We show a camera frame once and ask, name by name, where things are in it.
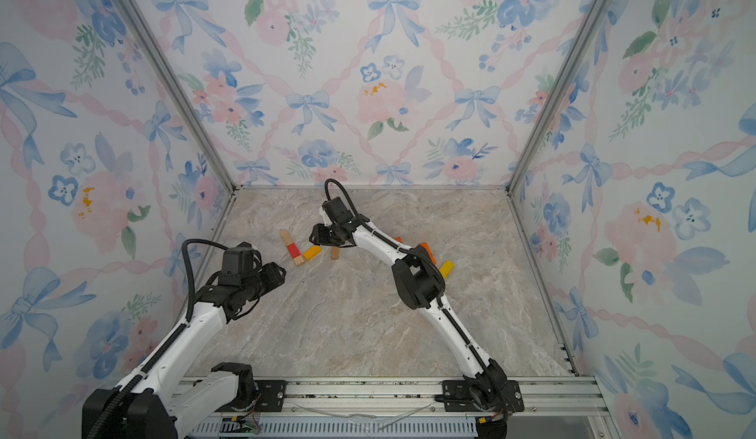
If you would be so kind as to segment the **aluminium corner post left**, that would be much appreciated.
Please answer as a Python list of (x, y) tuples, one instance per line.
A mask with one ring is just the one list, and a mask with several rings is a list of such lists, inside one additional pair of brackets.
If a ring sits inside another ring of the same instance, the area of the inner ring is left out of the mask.
[(159, 77), (159, 82), (165, 88), (167, 95), (188, 126), (192, 136), (197, 142), (199, 149), (204, 153), (212, 170), (220, 177), (222, 187), (230, 194), (234, 194), (236, 186), (230, 178), (230, 173), (222, 162), (216, 148), (213, 146), (210, 135), (200, 123), (194, 112), (191, 102), (182, 90), (181, 84), (165, 53), (159, 46), (158, 38), (146, 20), (136, 0), (113, 0), (119, 11), (124, 15), (127, 25), (135, 33), (141, 47), (145, 50), (146, 57), (153, 70)]

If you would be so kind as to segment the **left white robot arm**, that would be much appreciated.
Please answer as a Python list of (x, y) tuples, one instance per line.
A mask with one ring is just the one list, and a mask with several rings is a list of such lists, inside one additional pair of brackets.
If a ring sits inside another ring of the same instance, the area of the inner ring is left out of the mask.
[(285, 282), (285, 269), (268, 263), (240, 287), (206, 285), (188, 321), (178, 322), (158, 347), (115, 387), (98, 389), (82, 408), (83, 438), (184, 438), (220, 409), (249, 413), (274, 404), (254, 380), (252, 367), (222, 362), (186, 392), (176, 389), (203, 348), (234, 317)]

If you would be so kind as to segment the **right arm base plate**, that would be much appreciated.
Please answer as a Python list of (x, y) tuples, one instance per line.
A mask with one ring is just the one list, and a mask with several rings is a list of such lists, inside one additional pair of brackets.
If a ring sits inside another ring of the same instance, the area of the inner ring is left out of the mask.
[(525, 411), (523, 394), (517, 381), (509, 379), (488, 392), (478, 381), (445, 380), (442, 393), (434, 401), (444, 405), (447, 413), (521, 413)]

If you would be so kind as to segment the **orange long block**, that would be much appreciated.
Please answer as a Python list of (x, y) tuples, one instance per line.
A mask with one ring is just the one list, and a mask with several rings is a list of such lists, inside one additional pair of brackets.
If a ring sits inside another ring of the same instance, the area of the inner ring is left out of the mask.
[(428, 258), (429, 258), (429, 260), (431, 261), (431, 264), (433, 264), (435, 266), (436, 265), (436, 260), (435, 260), (435, 258), (433, 256), (433, 254), (432, 254), (432, 252), (431, 252), (430, 247), (428, 246), (428, 244), (426, 242), (421, 242), (421, 244), (419, 244), (419, 246), (424, 249), (424, 251), (426, 252), (426, 254), (427, 254)]

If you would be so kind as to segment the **aluminium corner post right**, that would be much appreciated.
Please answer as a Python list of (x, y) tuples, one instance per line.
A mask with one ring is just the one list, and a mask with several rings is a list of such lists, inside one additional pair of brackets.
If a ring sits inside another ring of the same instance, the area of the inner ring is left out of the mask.
[(511, 198), (526, 177), (529, 165), (537, 153), (539, 142), (547, 133), (551, 119), (555, 116), (561, 100), (567, 95), (572, 80), (583, 63), (589, 42), (600, 27), (600, 21), (604, 19), (612, 0), (592, 0), (589, 10), (578, 29), (573, 45), (568, 50), (565, 61), (555, 77), (554, 88), (545, 102), (545, 107), (535, 123), (530, 137), (527, 139), (524, 151), (518, 161), (517, 167), (506, 186), (507, 197)]

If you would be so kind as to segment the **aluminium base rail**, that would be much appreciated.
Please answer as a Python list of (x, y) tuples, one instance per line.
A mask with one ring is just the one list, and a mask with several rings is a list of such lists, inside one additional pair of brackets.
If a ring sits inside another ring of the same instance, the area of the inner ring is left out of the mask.
[(616, 438), (592, 377), (518, 377), (506, 425), (443, 377), (260, 377), (252, 411), (221, 409), (192, 438)]

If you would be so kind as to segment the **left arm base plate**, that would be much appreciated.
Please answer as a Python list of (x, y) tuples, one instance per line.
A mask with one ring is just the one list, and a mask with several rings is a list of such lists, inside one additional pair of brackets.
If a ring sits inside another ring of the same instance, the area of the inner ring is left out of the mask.
[(283, 379), (255, 380), (247, 400), (234, 400), (217, 409), (217, 413), (281, 413), (284, 408), (287, 381)]

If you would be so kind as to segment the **red rectangular block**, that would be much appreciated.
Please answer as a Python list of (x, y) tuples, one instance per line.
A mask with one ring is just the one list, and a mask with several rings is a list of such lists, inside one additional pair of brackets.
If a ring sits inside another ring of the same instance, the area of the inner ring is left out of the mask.
[(291, 255), (291, 258), (293, 258), (293, 260), (300, 260), (303, 258), (295, 243), (289, 244), (287, 246), (287, 251), (289, 252), (289, 255)]

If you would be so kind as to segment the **aluminium corner post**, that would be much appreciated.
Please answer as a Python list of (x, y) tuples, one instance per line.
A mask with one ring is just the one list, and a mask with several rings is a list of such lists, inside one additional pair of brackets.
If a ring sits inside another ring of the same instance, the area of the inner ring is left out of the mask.
[(124, 15), (127, 25), (135, 33), (141, 47), (145, 50), (146, 57), (153, 70), (159, 77), (159, 82), (165, 88), (167, 95), (188, 126), (192, 136), (197, 142), (199, 149), (204, 153), (212, 170), (220, 177), (222, 187), (230, 194), (234, 194), (236, 186), (230, 178), (230, 173), (222, 162), (216, 148), (213, 146), (210, 135), (200, 123), (194, 112), (191, 102), (182, 90), (181, 84), (165, 53), (159, 46), (158, 38), (146, 20), (136, 0), (113, 0), (119, 11)]
[(545, 107), (535, 123), (530, 137), (527, 139), (524, 151), (518, 161), (517, 167), (506, 186), (507, 197), (511, 198), (526, 177), (529, 165), (537, 153), (539, 142), (547, 133), (551, 119), (555, 116), (561, 100), (567, 95), (572, 80), (583, 63), (589, 42), (600, 27), (600, 21), (604, 19), (612, 0), (592, 0), (589, 10), (578, 29), (573, 45), (568, 50), (565, 61), (555, 77), (554, 88), (545, 102)]

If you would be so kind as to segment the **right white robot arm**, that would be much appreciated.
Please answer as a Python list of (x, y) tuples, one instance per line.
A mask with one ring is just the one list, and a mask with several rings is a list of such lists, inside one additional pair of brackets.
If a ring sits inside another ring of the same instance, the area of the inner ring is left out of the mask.
[(471, 389), (471, 401), (483, 411), (507, 407), (502, 367), (478, 344), (457, 316), (446, 296), (446, 282), (421, 246), (403, 244), (370, 222), (346, 224), (319, 222), (310, 242), (318, 246), (345, 248), (352, 244), (390, 267), (399, 298), (434, 327), (457, 360)]

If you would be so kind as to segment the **yellow rectangular block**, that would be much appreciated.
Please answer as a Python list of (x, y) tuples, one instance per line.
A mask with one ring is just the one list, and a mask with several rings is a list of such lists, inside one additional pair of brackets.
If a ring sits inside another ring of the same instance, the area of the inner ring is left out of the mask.
[(316, 257), (318, 254), (320, 254), (322, 251), (322, 248), (320, 246), (311, 246), (308, 248), (304, 253), (303, 256), (307, 261), (312, 260), (314, 257)]

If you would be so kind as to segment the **yellow long block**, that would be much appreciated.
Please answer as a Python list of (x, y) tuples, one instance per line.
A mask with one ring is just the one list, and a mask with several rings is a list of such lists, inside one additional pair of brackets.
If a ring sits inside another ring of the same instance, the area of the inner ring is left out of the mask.
[(452, 271), (454, 270), (454, 268), (455, 268), (455, 264), (454, 263), (452, 263), (451, 261), (445, 261), (441, 265), (439, 271), (440, 271), (442, 277), (446, 280), (446, 279), (449, 278), (449, 276), (452, 273)]

